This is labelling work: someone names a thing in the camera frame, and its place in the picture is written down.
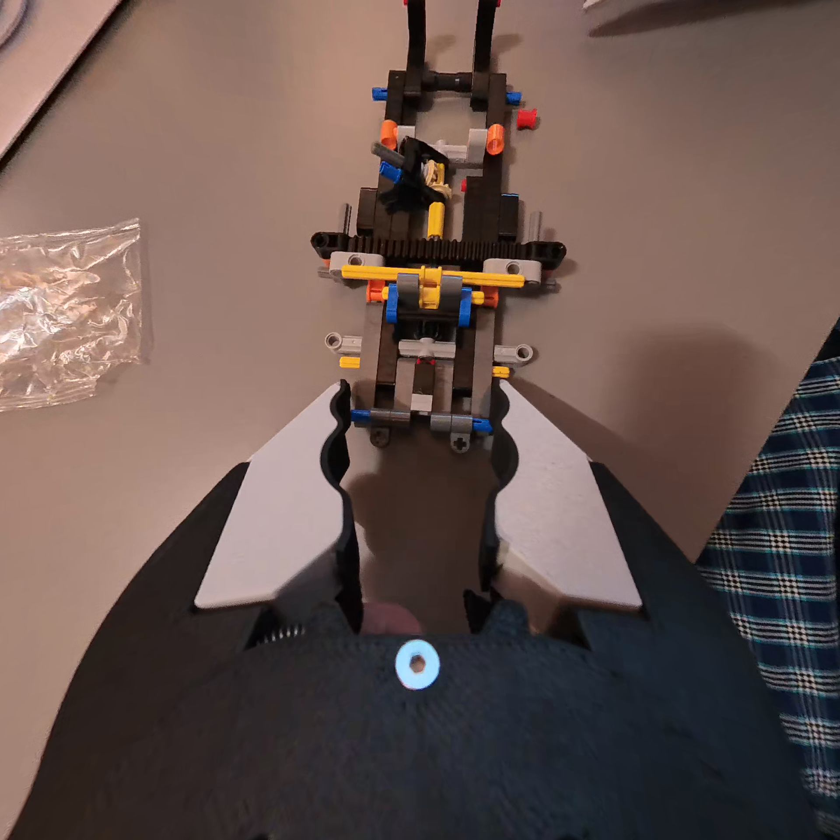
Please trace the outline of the lego technic chassis model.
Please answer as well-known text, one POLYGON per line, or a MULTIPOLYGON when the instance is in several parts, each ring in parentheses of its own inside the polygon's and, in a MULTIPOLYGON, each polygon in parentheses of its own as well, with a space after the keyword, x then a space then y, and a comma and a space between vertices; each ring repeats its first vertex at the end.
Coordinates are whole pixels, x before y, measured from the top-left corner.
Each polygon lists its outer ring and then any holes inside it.
MULTIPOLYGON (((478 2, 470 70, 442 72, 426 61, 426 4, 404 2, 406 67, 392 70, 372 98, 385 105, 375 187, 343 206, 337 233, 377 238, 512 241, 542 238, 541 216, 520 237, 520 198, 503 191, 506 128, 522 95, 493 67, 500 2, 478 2)), ((427 421, 433 434, 465 453, 493 435, 492 386, 532 361, 526 343, 498 344, 501 294, 541 287, 552 271, 538 261, 487 259, 466 268, 430 262, 387 265, 383 257, 335 252, 322 275, 364 287, 360 337, 329 333, 340 366, 355 371, 351 423, 373 446, 427 421)))

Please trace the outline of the clear plastic bag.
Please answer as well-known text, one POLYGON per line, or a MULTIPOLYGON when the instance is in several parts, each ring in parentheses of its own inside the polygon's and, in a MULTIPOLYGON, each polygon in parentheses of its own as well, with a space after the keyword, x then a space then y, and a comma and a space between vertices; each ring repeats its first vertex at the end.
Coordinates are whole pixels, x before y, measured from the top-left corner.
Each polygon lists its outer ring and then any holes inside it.
POLYGON ((1 239, 1 410, 94 396, 152 346, 138 218, 1 239))

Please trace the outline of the blue plaid clothing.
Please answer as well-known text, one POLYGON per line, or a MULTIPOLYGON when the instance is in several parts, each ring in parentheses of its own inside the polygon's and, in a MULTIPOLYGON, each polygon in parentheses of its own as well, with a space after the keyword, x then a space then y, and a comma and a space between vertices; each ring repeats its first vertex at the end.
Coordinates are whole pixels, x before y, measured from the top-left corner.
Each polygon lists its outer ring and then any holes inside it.
POLYGON ((839 325, 697 565, 750 647, 815 821, 839 837, 839 325))

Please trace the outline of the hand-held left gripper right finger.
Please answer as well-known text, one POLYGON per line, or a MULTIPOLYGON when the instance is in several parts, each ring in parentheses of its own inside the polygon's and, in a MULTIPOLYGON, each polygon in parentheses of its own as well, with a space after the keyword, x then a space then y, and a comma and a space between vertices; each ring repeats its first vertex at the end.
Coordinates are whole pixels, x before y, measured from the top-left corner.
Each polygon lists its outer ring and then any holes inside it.
POLYGON ((643 601, 589 456, 511 384, 493 395, 496 479, 479 538, 479 590, 560 635, 577 610, 638 616, 643 601))

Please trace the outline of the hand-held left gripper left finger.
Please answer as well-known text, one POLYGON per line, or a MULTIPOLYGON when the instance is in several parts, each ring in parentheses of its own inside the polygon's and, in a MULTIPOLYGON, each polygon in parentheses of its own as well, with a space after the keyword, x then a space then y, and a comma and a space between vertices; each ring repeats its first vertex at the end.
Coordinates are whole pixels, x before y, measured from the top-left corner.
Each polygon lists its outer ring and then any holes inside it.
POLYGON ((350 426, 351 389, 340 380, 251 456, 197 609, 268 604, 288 625, 333 602, 351 630, 361 630, 359 544, 341 486, 350 426))

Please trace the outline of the black lego gear rack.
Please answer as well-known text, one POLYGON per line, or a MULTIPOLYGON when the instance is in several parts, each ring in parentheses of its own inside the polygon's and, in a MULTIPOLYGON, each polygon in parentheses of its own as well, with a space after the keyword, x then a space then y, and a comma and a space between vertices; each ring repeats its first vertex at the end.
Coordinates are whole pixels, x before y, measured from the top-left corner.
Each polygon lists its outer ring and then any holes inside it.
POLYGON ((387 265, 442 265, 468 267, 487 259, 524 259, 538 261, 546 270, 556 269, 566 257, 566 247, 559 241, 478 241, 427 238, 377 238, 349 236, 337 232, 317 232, 311 246, 321 259, 335 252, 381 256, 387 265))

